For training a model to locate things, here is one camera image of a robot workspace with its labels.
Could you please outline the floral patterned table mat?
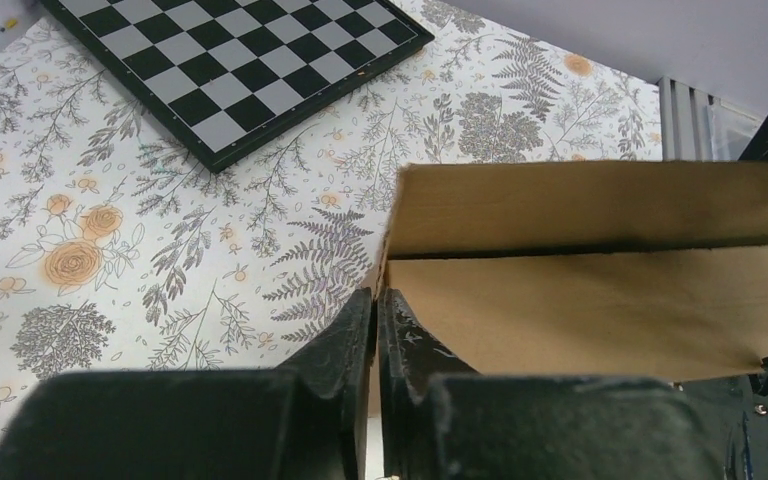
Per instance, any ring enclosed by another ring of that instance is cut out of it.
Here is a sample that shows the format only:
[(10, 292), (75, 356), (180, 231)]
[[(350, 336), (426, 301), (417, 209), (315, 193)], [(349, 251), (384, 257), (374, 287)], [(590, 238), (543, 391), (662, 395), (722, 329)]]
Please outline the floral patterned table mat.
[(41, 380), (269, 367), (376, 260), (412, 163), (658, 160), (654, 84), (439, 1), (397, 67), (213, 174), (54, 21), (0, 51), (0, 438)]

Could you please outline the black white checkerboard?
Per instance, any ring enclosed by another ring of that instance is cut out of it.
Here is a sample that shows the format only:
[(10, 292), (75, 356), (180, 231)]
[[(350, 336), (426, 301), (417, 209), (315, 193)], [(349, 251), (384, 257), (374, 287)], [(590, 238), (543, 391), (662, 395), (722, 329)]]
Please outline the black white checkerboard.
[(60, 0), (45, 9), (213, 173), (433, 40), (390, 1)]

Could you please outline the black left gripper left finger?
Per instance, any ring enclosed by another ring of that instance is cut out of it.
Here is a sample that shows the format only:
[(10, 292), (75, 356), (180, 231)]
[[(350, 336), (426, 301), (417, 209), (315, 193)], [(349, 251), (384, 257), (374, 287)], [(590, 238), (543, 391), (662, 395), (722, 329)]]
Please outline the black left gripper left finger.
[(40, 383), (0, 479), (360, 479), (373, 295), (269, 369), (90, 371)]

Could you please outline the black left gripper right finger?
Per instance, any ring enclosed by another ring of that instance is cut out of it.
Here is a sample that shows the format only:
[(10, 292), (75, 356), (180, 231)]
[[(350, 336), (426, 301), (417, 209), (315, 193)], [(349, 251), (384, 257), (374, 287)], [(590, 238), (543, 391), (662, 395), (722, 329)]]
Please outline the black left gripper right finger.
[(401, 479), (718, 479), (701, 416), (667, 383), (485, 375), (378, 299), (384, 472)]

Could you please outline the cardboard box sheet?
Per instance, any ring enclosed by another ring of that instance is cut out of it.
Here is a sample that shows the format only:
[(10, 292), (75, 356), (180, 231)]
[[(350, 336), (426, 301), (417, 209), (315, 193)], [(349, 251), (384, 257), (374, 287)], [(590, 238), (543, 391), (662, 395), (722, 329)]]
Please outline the cardboard box sheet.
[(768, 372), (768, 163), (410, 165), (377, 283), (484, 374)]

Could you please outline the black base rail bar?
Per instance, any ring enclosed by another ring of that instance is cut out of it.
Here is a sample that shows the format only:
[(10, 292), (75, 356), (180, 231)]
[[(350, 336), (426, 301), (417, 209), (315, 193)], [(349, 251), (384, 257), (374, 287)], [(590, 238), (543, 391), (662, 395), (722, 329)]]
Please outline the black base rail bar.
[(723, 479), (768, 479), (768, 374), (687, 382)]

